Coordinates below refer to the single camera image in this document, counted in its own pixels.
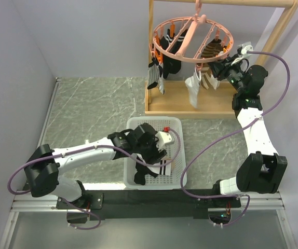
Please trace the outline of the white sock with black stripes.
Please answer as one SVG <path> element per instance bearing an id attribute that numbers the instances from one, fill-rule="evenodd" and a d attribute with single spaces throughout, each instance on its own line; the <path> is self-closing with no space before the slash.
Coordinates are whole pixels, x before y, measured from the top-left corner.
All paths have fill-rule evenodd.
<path id="1" fill-rule="evenodd" d="M 188 89 L 189 102 L 194 107 L 197 108 L 198 92 L 201 83 L 201 72 L 194 69 L 193 75 L 185 80 L 185 85 Z"/>

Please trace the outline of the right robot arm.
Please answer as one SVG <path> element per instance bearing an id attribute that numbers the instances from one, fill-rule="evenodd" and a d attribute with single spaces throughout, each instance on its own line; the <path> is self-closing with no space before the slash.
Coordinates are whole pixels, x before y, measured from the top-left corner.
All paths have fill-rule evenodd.
<path id="1" fill-rule="evenodd" d="M 243 71 L 242 62 L 233 56 L 209 63 L 213 78 L 227 80 L 236 90 L 232 109 L 243 129 L 248 151 L 235 177 L 217 181 L 217 190 L 211 194 L 211 202 L 217 207 L 224 206 L 229 195 L 276 193 L 288 165 L 286 157 L 280 156 L 271 143 L 263 120 L 259 93 L 268 71 L 260 65 Z"/>

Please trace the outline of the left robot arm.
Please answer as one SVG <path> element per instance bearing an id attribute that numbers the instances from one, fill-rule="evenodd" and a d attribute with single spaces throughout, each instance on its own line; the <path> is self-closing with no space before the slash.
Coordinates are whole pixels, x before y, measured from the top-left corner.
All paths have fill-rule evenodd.
<path id="1" fill-rule="evenodd" d="M 173 141 L 170 133 L 156 131 L 143 123 L 135 129 L 114 132 L 98 141 L 70 148 L 51 149 L 44 144 L 30 157 L 33 164 L 24 169 L 30 193 L 34 198 L 55 195 L 76 209 L 82 208 L 87 201 L 83 184 L 64 177 L 65 172 L 128 155 L 140 155 L 140 161 L 155 165 L 167 154 L 165 147 Z"/>

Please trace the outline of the wooden hanger rack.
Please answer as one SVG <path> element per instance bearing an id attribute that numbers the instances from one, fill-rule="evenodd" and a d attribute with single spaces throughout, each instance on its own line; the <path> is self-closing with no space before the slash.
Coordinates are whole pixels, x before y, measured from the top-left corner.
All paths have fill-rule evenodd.
<path id="1" fill-rule="evenodd" d="M 237 5 L 284 8 L 279 20 L 268 37 L 263 52 L 272 52 L 284 30 L 298 9 L 298 0 L 293 1 L 201 1 L 203 4 Z M 184 81 L 165 81 L 165 94 L 158 88 L 145 89 L 145 114 L 147 116 L 171 116 L 179 119 L 226 119 L 234 118 L 232 97 L 235 90 L 227 81 L 218 90 L 201 89 L 198 94 L 198 108 L 188 102 L 188 91 Z"/>

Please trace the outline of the white plastic laundry basket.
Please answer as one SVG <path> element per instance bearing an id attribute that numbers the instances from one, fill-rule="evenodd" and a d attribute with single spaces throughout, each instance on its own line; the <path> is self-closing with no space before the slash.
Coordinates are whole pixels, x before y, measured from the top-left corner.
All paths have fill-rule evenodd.
<path id="1" fill-rule="evenodd" d="M 138 185 L 134 182 L 134 175 L 136 173 L 136 162 L 130 158 L 124 159 L 124 184 L 127 188 L 138 189 L 138 190 L 170 190 L 180 188 L 180 179 L 183 170 L 186 167 L 185 152 L 184 152 L 184 141 L 182 132 L 182 123 L 175 117 L 167 116 L 152 116 L 152 117 L 132 117 L 127 121 L 127 129 L 135 129 L 138 125 L 148 123 L 156 131 L 163 130 L 164 127 L 170 127 L 180 137 L 181 147 L 178 149 L 178 140 L 176 135 L 173 133 L 172 136 L 175 139 L 175 143 L 167 146 L 166 157 L 172 158 L 176 153 L 178 156 L 175 158 L 175 169 L 170 176 L 158 175 L 153 178 L 150 175 L 146 175 L 146 184 L 144 186 Z"/>

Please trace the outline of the hanging brown striped sock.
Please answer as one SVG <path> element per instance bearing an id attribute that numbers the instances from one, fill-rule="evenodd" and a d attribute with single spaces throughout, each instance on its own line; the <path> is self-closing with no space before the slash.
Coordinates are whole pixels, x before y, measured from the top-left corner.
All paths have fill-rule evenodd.
<path id="1" fill-rule="evenodd" d="M 221 45 L 221 40 L 219 38 L 213 39 L 211 42 L 209 42 L 203 49 L 201 58 L 212 58 L 211 53 L 214 49 L 222 49 L 223 47 Z M 207 71 L 209 69 L 209 65 L 207 63 L 203 64 L 202 69 L 201 69 L 201 83 L 200 85 L 205 88 L 209 89 L 209 84 L 207 82 Z"/>

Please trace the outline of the hanging black white striped sock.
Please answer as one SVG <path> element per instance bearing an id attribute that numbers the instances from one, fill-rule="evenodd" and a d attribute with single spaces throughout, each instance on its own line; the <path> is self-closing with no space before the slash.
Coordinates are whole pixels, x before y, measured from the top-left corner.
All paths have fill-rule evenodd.
<path id="1" fill-rule="evenodd" d="M 163 63 L 159 63 L 157 58 L 152 58 L 147 71 L 147 90 L 158 87 L 160 93 L 165 94 L 163 72 Z"/>

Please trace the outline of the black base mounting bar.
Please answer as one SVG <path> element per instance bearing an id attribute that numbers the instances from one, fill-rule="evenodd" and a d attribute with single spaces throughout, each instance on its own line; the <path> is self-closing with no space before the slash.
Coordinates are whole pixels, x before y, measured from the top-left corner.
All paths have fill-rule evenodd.
<path id="1" fill-rule="evenodd" d="M 79 200 L 58 198 L 57 209 L 93 211 L 102 220 L 119 218 L 192 217 L 207 219 L 208 209 L 239 208 L 236 198 L 195 199 L 182 190 L 86 190 Z"/>

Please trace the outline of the aluminium rail frame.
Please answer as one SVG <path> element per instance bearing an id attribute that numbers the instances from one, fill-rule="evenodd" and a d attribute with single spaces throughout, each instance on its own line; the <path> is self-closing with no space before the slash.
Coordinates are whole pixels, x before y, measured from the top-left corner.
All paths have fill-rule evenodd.
<path id="1" fill-rule="evenodd" d="M 81 210 L 89 210 L 102 220 L 113 218 L 168 218 L 208 217 L 209 212 L 247 209 L 248 211 L 274 210 L 289 248 L 293 245 L 291 229 L 280 194 L 251 193 L 249 197 L 194 199 L 177 190 L 90 190 L 89 201 L 73 208 L 61 198 L 47 195 L 15 197 L 8 221 L 0 241 L 0 248 L 9 248 L 21 212 L 66 212 L 67 215 L 85 218 Z"/>

